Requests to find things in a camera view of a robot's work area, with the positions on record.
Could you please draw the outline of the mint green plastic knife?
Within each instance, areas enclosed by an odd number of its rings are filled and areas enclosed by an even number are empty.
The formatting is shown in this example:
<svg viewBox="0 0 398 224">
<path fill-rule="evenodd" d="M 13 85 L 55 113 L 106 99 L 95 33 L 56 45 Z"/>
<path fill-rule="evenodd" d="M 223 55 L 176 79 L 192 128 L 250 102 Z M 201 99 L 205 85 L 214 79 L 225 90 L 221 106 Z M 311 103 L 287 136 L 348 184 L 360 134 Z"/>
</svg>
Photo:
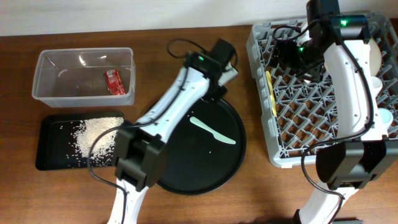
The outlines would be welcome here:
<svg viewBox="0 0 398 224">
<path fill-rule="evenodd" d="M 208 131 L 217 141 L 223 142 L 225 144 L 231 144 L 231 145 L 235 145 L 236 144 L 235 140 L 233 140 L 233 139 L 231 139 L 231 138 L 219 133 L 218 131 L 216 131 L 213 128 L 209 127 L 207 124 L 205 124 L 200 119 L 192 116 L 192 117 L 190 117 L 189 120 L 195 126 L 198 126 L 199 128 L 202 128 L 205 131 Z"/>
</svg>

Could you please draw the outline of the red sauce packet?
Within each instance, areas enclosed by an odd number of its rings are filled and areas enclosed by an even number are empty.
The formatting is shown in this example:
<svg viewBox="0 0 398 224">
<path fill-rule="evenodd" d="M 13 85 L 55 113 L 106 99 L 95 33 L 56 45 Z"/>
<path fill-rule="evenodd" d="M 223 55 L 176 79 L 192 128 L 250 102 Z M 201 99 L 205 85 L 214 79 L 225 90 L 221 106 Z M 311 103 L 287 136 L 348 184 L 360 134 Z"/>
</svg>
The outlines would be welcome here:
<svg viewBox="0 0 398 224">
<path fill-rule="evenodd" d="M 106 78 L 107 88 L 112 95 L 126 94 L 118 70 L 114 69 L 105 71 L 104 75 Z"/>
</svg>

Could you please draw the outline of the white cup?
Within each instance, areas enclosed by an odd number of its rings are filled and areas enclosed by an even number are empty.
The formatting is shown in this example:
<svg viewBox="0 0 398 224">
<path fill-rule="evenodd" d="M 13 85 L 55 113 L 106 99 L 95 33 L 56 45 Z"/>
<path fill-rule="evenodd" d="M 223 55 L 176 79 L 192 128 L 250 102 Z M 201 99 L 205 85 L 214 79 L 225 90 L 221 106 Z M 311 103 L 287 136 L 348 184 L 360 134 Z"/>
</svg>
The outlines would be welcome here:
<svg viewBox="0 0 398 224">
<path fill-rule="evenodd" d="M 371 77 L 371 81 L 372 81 L 371 93 L 372 93 L 373 98 L 376 98 L 377 95 L 380 93 L 380 91 L 383 88 L 383 82 L 378 77 Z"/>
</svg>

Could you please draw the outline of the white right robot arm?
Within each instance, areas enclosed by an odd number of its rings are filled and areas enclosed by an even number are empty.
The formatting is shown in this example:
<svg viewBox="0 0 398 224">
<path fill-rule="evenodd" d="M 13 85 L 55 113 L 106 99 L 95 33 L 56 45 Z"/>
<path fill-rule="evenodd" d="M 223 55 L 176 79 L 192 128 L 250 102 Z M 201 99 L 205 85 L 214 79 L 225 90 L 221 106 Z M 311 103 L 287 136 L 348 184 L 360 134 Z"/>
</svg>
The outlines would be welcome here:
<svg viewBox="0 0 398 224">
<path fill-rule="evenodd" d="M 316 144 L 319 181 L 295 212 L 294 223 L 331 223 L 344 203 L 370 181 L 378 179 L 397 160 L 397 141 L 377 108 L 379 87 L 371 76 L 371 46 L 363 40 L 334 40 L 319 47 L 312 41 L 298 46 L 278 41 L 270 65 L 303 68 L 307 61 L 323 62 L 331 76 L 338 113 L 338 135 Z"/>
</svg>

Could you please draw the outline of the large cream bowl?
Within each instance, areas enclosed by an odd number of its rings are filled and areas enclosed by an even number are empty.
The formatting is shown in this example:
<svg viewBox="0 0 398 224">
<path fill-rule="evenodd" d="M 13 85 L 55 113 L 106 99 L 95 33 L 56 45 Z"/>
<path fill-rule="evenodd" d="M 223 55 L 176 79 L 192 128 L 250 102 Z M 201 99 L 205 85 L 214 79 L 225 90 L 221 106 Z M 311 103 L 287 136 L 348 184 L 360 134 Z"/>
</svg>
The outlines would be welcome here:
<svg viewBox="0 0 398 224">
<path fill-rule="evenodd" d="M 374 39 L 371 39 L 369 41 L 369 45 L 370 45 L 369 67 L 370 67 L 371 76 L 375 77 L 378 74 L 380 67 L 382 65 L 382 55 L 379 46 L 377 45 Z"/>
</svg>

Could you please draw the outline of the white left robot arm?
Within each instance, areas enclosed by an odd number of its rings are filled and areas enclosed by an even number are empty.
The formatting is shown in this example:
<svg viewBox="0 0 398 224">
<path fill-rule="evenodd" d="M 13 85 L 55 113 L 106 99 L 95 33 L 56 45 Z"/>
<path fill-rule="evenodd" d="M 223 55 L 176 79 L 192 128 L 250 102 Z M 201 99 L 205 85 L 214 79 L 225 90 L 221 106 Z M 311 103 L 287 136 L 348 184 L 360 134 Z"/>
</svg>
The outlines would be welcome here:
<svg viewBox="0 0 398 224">
<path fill-rule="evenodd" d="M 182 67 L 172 86 L 135 124 L 118 130 L 116 197 L 109 223 L 136 223 L 142 201 L 165 169 L 166 144 L 186 112 L 210 89 L 210 78 Z"/>
</svg>

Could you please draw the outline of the light blue cup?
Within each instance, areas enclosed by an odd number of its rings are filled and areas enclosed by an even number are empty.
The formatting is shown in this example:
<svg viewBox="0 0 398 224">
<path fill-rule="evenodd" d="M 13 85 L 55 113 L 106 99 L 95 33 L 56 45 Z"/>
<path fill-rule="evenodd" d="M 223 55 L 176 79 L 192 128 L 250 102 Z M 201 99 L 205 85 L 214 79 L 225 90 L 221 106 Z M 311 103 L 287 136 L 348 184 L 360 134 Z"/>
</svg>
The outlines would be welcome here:
<svg viewBox="0 0 398 224">
<path fill-rule="evenodd" d="M 379 114 L 380 114 L 383 125 L 385 126 L 386 129 L 389 129 L 393 122 L 392 113 L 385 108 L 379 108 Z"/>
</svg>

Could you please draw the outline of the yellow plastic knife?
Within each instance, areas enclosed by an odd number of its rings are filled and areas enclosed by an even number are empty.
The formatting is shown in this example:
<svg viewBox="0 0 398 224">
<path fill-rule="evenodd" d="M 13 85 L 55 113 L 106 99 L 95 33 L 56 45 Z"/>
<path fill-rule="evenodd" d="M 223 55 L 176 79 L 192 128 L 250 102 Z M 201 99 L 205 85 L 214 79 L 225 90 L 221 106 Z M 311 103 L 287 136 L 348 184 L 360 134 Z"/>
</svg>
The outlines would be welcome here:
<svg viewBox="0 0 398 224">
<path fill-rule="evenodd" d="M 275 106 L 275 98 L 274 98 L 274 92 L 273 92 L 273 86 L 272 86 L 272 77 L 271 73 L 266 70 L 266 80 L 267 80 L 267 86 L 269 88 L 270 92 L 270 99 L 271 99 L 271 104 L 272 104 L 272 114 L 274 117 L 277 117 L 277 112 L 276 112 L 276 106 Z"/>
</svg>

